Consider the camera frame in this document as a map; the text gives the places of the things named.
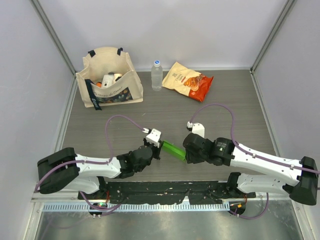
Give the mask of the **green paper box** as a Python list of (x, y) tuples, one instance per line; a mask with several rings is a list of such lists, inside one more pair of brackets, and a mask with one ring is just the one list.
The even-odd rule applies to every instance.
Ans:
[(165, 140), (163, 141), (161, 149), (163, 151), (167, 152), (168, 154), (170, 154), (171, 156), (179, 159), (180, 161), (186, 162), (186, 152), (183, 149), (181, 149), (181, 148), (179, 148), (179, 147), (177, 147), (177, 146), (175, 146)]

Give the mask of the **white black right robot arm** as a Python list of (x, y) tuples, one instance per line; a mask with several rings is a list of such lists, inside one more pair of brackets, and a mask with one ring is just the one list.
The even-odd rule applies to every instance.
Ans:
[(207, 162), (215, 166), (238, 167), (260, 174), (252, 177), (240, 173), (229, 179), (226, 193), (233, 198), (242, 193), (265, 192), (287, 195), (300, 204), (317, 203), (319, 172), (315, 160), (304, 156), (301, 160), (281, 158), (219, 137), (214, 141), (190, 133), (183, 141), (189, 164)]

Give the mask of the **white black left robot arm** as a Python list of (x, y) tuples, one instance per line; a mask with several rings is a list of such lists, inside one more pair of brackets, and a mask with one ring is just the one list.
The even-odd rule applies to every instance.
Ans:
[(160, 159), (163, 142), (143, 145), (113, 158), (95, 158), (76, 154), (66, 147), (37, 162), (39, 181), (35, 192), (43, 195), (61, 190), (80, 191), (100, 200), (107, 192), (103, 178), (126, 179), (142, 172), (153, 159)]

